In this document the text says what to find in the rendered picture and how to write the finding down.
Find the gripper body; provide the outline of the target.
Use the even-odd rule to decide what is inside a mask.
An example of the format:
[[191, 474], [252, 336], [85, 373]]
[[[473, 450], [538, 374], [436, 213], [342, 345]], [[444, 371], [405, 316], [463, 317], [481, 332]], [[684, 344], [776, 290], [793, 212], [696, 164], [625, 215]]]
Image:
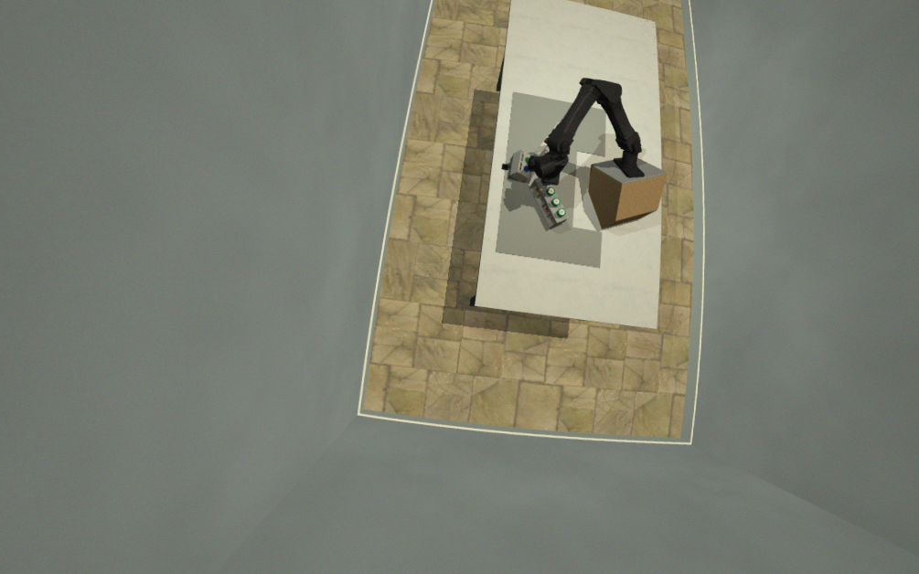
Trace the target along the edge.
[[543, 177], [543, 178], [541, 178], [541, 182], [543, 182], [543, 183], [553, 183], [554, 185], [558, 185], [559, 182], [560, 182], [560, 175], [559, 175], [558, 171], [555, 171], [555, 174], [554, 174], [554, 176], [553, 176], [552, 178]]

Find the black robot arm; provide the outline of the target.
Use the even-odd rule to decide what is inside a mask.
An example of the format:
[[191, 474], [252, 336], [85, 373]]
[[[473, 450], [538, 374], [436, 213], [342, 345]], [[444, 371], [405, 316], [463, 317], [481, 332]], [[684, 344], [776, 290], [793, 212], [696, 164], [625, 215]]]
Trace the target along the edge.
[[643, 177], [645, 174], [637, 167], [636, 162], [638, 153], [642, 152], [640, 134], [630, 126], [621, 104], [620, 83], [588, 78], [582, 78], [580, 83], [582, 86], [571, 108], [548, 136], [549, 152], [540, 157], [532, 155], [528, 163], [529, 172], [535, 171], [538, 178], [552, 178], [555, 171], [561, 171], [570, 162], [568, 155], [572, 138], [588, 110], [597, 102], [601, 104], [614, 126], [618, 146], [624, 150], [623, 156], [614, 158], [614, 162], [627, 177]]

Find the grey sloping control panel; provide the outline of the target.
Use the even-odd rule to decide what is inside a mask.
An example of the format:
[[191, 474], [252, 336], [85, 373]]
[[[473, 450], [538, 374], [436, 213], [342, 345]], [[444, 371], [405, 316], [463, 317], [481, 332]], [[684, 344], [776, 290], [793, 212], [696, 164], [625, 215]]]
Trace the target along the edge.
[[[529, 178], [528, 162], [530, 155], [519, 150], [515, 152], [512, 156], [512, 163], [502, 163], [502, 168], [504, 170], [509, 169], [508, 179], [515, 180], [515, 182], [526, 183]], [[516, 180], [517, 179], [517, 180]]]

